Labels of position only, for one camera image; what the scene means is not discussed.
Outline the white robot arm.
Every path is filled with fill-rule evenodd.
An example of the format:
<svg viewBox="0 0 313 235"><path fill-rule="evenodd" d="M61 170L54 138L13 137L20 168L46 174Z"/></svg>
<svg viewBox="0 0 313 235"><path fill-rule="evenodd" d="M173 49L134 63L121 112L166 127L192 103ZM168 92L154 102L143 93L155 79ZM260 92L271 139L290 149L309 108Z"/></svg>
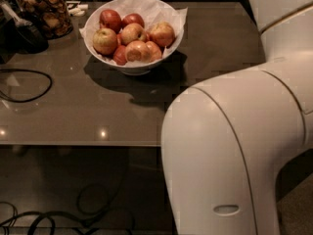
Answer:
<svg viewBox="0 0 313 235"><path fill-rule="evenodd" d="M249 0L265 63L168 108L161 157L179 235L281 235L276 180L313 143L313 0Z"/></svg>

